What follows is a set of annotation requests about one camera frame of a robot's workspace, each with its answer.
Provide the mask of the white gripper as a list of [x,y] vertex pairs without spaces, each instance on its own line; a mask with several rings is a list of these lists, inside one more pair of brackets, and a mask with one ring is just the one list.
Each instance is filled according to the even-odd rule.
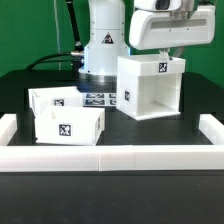
[[208,44],[215,33],[215,7],[199,6],[189,19],[172,20],[169,12],[134,12],[130,45],[138,50]]

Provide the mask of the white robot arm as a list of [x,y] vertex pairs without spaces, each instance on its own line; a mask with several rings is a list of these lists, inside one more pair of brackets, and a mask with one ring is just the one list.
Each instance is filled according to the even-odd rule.
[[215,6],[202,0],[134,0],[125,27],[123,0],[88,0],[90,40],[79,74],[105,82],[117,76],[117,58],[130,49],[169,49],[207,44],[214,38]]

